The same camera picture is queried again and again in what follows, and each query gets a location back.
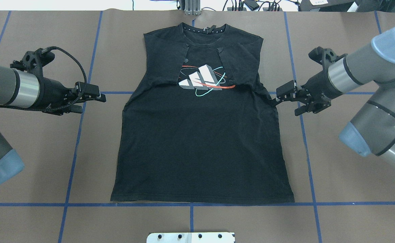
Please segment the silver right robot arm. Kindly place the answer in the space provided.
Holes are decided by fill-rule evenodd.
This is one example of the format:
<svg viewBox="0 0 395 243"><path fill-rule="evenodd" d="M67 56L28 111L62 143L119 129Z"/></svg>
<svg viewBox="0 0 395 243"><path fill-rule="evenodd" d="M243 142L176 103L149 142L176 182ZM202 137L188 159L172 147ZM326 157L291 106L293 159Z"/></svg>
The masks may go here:
<svg viewBox="0 0 395 243"><path fill-rule="evenodd" d="M377 90L340 132L339 139L360 156L374 154L395 169L395 27L353 53L337 55L330 48L316 47L309 58L320 64L322 71L304 85L292 80L278 87L275 104L301 102L296 116L316 114L330 107L332 100L375 82Z"/></svg>

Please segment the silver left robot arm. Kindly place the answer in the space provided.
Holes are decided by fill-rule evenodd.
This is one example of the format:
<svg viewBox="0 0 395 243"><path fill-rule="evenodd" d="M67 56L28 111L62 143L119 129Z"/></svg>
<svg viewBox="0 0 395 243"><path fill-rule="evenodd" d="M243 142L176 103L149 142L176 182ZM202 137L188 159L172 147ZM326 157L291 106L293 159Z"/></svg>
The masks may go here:
<svg viewBox="0 0 395 243"><path fill-rule="evenodd" d="M55 59L54 51L66 54L80 69L83 80L72 87L44 75L44 67ZM61 116L83 113L89 101L106 102L97 85L88 81L80 62L63 48L49 46L27 51L9 67L0 65L0 111L44 113ZM0 185L23 171L20 155L0 131Z"/></svg>

